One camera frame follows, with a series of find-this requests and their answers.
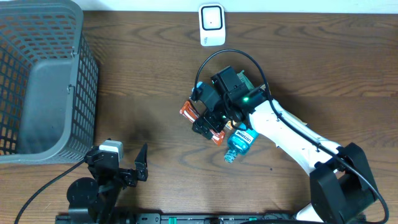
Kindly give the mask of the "orange snack bar wrapper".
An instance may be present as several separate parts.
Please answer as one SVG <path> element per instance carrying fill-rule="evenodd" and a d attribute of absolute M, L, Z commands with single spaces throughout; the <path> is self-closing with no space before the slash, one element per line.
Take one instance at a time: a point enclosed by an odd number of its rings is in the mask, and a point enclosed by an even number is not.
<path fill-rule="evenodd" d="M 195 107 L 192 105 L 190 100 L 187 100 L 179 113 L 186 117 L 192 123 L 192 130 L 198 134 L 201 134 L 208 140 L 212 140 L 217 146 L 221 146 L 225 133 L 221 131 L 216 133 L 205 124 L 205 120 L 201 117 Z"/>

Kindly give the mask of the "blue Listerine mouthwash bottle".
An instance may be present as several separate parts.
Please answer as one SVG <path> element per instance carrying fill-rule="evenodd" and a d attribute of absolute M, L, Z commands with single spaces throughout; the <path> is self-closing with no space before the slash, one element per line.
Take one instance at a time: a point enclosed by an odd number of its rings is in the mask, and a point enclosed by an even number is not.
<path fill-rule="evenodd" d="M 238 155 L 246 155 L 258 136 L 259 133 L 253 129 L 247 129 L 246 131 L 235 130 L 228 138 L 228 150 L 224 155 L 224 160 L 232 163 Z"/>

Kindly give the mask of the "small orange box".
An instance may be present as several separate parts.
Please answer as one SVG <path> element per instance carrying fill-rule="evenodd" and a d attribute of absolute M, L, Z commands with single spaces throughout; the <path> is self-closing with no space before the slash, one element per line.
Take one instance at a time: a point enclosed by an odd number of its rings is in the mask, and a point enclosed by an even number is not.
<path fill-rule="evenodd" d="M 233 128 L 233 124 L 234 124 L 234 121 L 228 121 L 227 123 L 226 123 L 226 125 L 225 125 L 225 128 L 227 128 L 227 129 L 229 129 L 229 130 L 233 130 L 234 128 Z"/>

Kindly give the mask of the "yellow wet wipes packet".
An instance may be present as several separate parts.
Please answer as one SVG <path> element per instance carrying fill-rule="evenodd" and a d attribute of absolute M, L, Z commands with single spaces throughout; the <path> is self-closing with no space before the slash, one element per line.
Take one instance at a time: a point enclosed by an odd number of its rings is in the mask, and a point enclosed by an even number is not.
<path fill-rule="evenodd" d="M 237 74 L 238 78 L 240 79 L 241 82 L 243 82 L 248 90 L 252 90 L 254 89 L 253 84 L 249 81 L 249 79 L 244 75 L 244 70 L 241 70 L 238 74 Z M 303 125 L 305 125 L 306 127 L 309 126 L 308 123 L 302 121 L 300 118 L 296 117 L 295 115 L 293 115 L 292 113 L 288 112 L 289 115 L 291 115 L 293 118 L 295 118 L 298 122 L 302 123 Z"/>

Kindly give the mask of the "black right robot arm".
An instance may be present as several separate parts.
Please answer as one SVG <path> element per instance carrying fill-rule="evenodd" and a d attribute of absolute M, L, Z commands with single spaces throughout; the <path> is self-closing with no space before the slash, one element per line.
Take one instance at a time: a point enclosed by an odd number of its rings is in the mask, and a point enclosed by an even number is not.
<path fill-rule="evenodd" d="M 364 151 L 345 147 L 309 129 L 272 98 L 268 85 L 249 89 L 240 81 L 197 82 L 191 99 L 206 107 L 193 128 L 209 136 L 228 120 L 270 139 L 310 178 L 310 202 L 294 215 L 296 223 L 352 223 L 376 201 L 384 203 Z"/>

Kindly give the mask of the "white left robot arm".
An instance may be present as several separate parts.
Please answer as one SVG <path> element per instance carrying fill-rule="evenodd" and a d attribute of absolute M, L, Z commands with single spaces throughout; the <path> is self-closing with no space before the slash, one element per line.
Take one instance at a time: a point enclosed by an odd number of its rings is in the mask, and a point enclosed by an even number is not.
<path fill-rule="evenodd" d="M 134 161 L 133 169 L 119 166 L 124 156 L 120 141 L 107 139 L 87 152 L 83 162 L 88 165 L 91 177 L 80 178 L 69 186 L 68 222 L 129 222 L 129 218 L 114 216 L 115 204 L 122 190 L 136 187 L 139 181 L 147 180 L 147 151 L 148 145 L 144 144 Z"/>

